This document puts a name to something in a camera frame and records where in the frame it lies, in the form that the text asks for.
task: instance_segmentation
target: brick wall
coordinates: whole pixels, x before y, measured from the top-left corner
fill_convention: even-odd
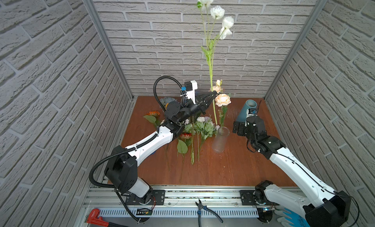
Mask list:
[[[161,75],[197,80],[209,89],[209,71],[197,0],[94,0],[135,95],[152,95]],[[316,0],[214,0],[235,19],[233,35],[219,41],[214,79],[234,97],[263,97]],[[215,25],[218,33],[221,21]],[[178,94],[160,82],[160,95]]]
[[[375,224],[374,28],[374,0],[329,0],[267,99],[301,162],[358,201],[361,227]]]
[[[0,1],[0,226],[72,226],[129,99],[81,0]]]

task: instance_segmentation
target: brown wooden board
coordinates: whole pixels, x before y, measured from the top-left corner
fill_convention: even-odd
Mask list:
[[[252,99],[258,104],[261,100],[261,98]],[[167,167],[165,145],[143,161],[138,167],[138,176],[151,185],[255,186],[261,181],[270,180],[281,187],[296,186],[279,167],[265,159],[262,154],[249,152],[246,149],[245,137],[240,137],[232,133],[233,121],[237,118],[237,114],[242,109],[246,100],[247,98],[232,98],[232,103],[228,105],[229,109],[224,124],[231,132],[223,153],[215,153],[211,148],[213,138],[208,138],[201,148],[200,161],[195,158],[194,165],[191,165],[189,147],[189,151],[185,154],[180,182],[183,158],[181,154],[177,156],[177,140],[174,140],[169,143],[167,151],[171,170],[168,171]],[[154,126],[143,118],[149,111],[159,111],[162,114],[161,119],[163,119],[162,109],[154,97],[138,97],[121,143],[122,147],[136,143],[155,131]],[[206,115],[211,115],[213,118],[212,105],[206,112]],[[264,120],[268,135],[279,137],[264,100],[262,101],[258,115]],[[197,155],[197,148],[198,145],[195,136],[195,157]]]

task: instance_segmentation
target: orange flower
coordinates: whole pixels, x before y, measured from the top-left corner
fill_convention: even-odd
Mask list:
[[[188,140],[190,137],[191,137],[191,133],[187,133],[187,132],[180,135],[180,138],[184,140]]]
[[[159,117],[159,116],[160,116],[160,112],[157,112],[157,111],[148,112],[147,115],[149,115],[149,116]]]

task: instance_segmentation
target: work glove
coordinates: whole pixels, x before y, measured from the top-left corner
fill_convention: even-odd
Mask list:
[[[291,210],[283,207],[276,206],[275,214],[281,216],[277,221],[284,227],[310,227],[307,221],[300,215],[292,212]]]

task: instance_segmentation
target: diagonal cutting pliers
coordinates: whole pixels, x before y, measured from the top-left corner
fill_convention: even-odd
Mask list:
[[[199,203],[195,202],[195,204],[198,206],[198,224],[199,224],[199,227],[202,227],[202,222],[201,222],[201,209],[203,208],[204,210],[208,211],[208,212],[211,212],[213,215],[215,215],[221,223],[223,223],[223,219],[214,211],[212,211],[211,209],[208,209],[207,206],[203,206],[202,202],[200,199],[199,200]]]

